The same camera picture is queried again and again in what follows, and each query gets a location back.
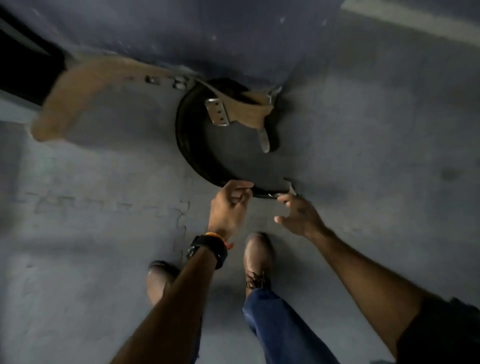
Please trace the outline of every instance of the orange thread bracelet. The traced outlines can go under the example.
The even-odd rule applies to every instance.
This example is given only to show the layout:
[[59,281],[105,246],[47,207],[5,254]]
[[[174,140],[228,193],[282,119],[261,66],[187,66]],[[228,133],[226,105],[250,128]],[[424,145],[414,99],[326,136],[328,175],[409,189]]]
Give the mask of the orange thread bracelet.
[[234,243],[232,243],[232,244],[230,244],[230,245],[227,244],[227,242],[225,241],[225,239],[222,238],[221,235],[218,235],[216,232],[207,232],[207,233],[205,233],[204,235],[206,235],[206,236],[215,236],[216,238],[222,239],[223,244],[225,245],[225,247],[227,248],[227,250],[230,250],[231,248],[233,248]]

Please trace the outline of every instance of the hand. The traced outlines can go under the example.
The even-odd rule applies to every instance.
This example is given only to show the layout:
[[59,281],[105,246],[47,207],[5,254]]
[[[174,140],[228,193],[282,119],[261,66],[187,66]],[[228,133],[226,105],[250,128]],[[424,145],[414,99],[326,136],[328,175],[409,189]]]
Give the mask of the hand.
[[208,232],[228,240],[241,226],[252,197],[253,182],[229,181],[216,194],[210,207]]
[[324,236],[333,234],[325,226],[317,210],[307,200],[291,194],[284,194],[277,201],[285,203],[290,209],[290,216],[275,216],[274,220],[292,233],[304,236],[309,240],[312,240],[318,233]]

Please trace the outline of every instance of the person's left arm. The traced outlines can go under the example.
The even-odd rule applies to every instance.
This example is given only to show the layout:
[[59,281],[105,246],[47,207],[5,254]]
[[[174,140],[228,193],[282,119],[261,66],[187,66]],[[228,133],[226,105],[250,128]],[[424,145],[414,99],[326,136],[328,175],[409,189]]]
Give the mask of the person's left arm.
[[[207,232],[227,241],[243,222],[252,187],[228,182],[212,200]],[[188,364],[216,265],[214,253],[200,247],[111,363]]]

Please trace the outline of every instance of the black sleeve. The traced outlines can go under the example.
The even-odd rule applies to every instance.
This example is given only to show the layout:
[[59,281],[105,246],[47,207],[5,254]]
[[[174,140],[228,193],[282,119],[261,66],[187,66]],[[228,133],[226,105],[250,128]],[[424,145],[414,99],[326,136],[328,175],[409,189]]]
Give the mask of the black sleeve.
[[480,363],[480,311],[427,299],[397,342],[397,363]]

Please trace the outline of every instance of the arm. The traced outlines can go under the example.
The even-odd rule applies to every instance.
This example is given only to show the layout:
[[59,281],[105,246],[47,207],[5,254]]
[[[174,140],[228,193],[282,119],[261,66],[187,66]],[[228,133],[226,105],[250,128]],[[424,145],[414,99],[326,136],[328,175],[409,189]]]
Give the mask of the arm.
[[423,301],[433,295],[341,241],[324,225],[308,201],[289,194],[278,200],[290,208],[290,216],[276,216],[275,222],[306,237],[317,247],[370,325],[397,357],[398,339],[420,312]]
[[[251,182],[230,181],[218,192],[208,232],[225,241],[231,237],[243,222],[251,187]],[[190,363],[216,264],[208,248],[199,248],[111,363]]]

